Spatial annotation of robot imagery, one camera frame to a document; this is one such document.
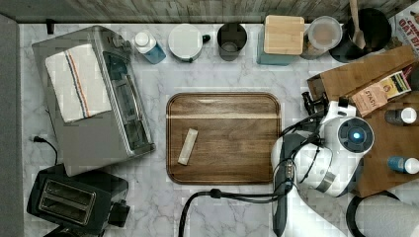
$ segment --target wooden tray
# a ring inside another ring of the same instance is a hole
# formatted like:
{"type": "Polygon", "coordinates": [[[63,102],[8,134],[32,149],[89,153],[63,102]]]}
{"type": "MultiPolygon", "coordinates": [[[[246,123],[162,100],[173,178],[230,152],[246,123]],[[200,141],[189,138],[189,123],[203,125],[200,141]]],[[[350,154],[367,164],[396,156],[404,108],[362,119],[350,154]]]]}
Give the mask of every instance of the wooden tray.
{"type": "Polygon", "coordinates": [[[178,94],[167,104],[167,174],[179,184],[272,181],[280,134],[278,100],[267,93],[178,94]],[[198,136],[187,166],[178,164],[189,128],[198,136]]]}

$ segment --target butter stick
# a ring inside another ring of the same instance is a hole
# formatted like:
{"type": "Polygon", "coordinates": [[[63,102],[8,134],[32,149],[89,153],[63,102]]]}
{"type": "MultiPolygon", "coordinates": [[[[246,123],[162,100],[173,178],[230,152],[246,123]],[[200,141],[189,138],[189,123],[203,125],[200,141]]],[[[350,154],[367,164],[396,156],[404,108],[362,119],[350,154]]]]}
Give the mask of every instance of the butter stick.
{"type": "Polygon", "coordinates": [[[194,148],[197,135],[198,132],[196,130],[189,128],[188,135],[186,136],[181,154],[179,155],[179,164],[188,165],[189,157],[191,156],[192,149],[194,148]]]}

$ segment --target countertop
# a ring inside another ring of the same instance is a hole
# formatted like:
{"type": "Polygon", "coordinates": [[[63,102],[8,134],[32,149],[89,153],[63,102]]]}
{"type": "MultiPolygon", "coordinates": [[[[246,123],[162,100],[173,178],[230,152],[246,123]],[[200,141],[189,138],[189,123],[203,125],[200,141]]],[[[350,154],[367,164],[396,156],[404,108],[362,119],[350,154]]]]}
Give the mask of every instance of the countertop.
{"type": "MultiPolygon", "coordinates": [[[[124,228],[109,227],[105,236],[177,236],[182,208],[193,193],[210,186],[185,186],[173,183],[166,173],[166,104],[183,92],[268,92],[281,104],[283,128],[306,117],[301,93],[308,91],[305,82],[322,71],[342,65],[328,53],[316,60],[299,58],[289,66],[256,63],[257,35],[262,25],[243,25],[248,42],[239,58],[232,62],[218,56],[216,31],[221,25],[196,25],[211,41],[204,44],[201,56],[193,63],[180,62],[167,48],[168,35],[176,25],[101,24],[126,40],[140,30],[150,30],[162,45],[167,57],[152,65],[137,51],[132,56],[135,84],[145,106],[156,150],[103,170],[126,179],[129,191],[126,202],[131,211],[124,228]]],[[[33,143],[30,137],[40,135],[57,146],[32,43],[90,27],[90,24],[55,25],[53,36],[45,25],[20,25],[22,80],[22,147],[24,173],[24,206],[39,170],[54,162],[53,151],[45,144],[33,143]]],[[[271,185],[217,186],[226,192],[244,194],[272,191],[271,185]]],[[[332,224],[348,233],[339,199],[314,190],[300,191],[313,209],[332,224]]],[[[199,197],[189,210],[186,236],[275,236],[270,204],[249,204],[228,199],[199,197]]],[[[43,236],[55,224],[25,213],[25,236],[43,236]]]]}

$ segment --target wooden spoon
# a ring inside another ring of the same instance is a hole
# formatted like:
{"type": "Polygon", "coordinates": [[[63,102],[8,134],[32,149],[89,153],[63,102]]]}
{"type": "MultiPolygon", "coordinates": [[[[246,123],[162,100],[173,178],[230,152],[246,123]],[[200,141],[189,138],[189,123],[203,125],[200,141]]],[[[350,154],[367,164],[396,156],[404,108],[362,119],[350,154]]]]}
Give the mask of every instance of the wooden spoon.
{"type": "Polygon", "coordinates": [[[352,20],[354,21],[355,32],[352,37],[352,42],[360,49],[366,46],[366,40],[364,39],[364,33],[360,29],[360,21],[358,19],[358,2],[357,0],[349,0],[351,6],[352,20]]]}

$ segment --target dish towel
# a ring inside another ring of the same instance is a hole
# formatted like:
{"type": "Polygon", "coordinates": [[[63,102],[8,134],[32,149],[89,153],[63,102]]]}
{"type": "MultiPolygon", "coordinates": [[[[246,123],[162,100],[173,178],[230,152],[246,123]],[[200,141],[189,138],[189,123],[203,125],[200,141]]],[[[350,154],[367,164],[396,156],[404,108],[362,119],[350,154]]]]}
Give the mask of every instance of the dish towel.
{"type": "Polygon", "coordinates": [[[105,82],[91,44],[72,47],[45,60],[65,122],[110,111],[105,82]]]}

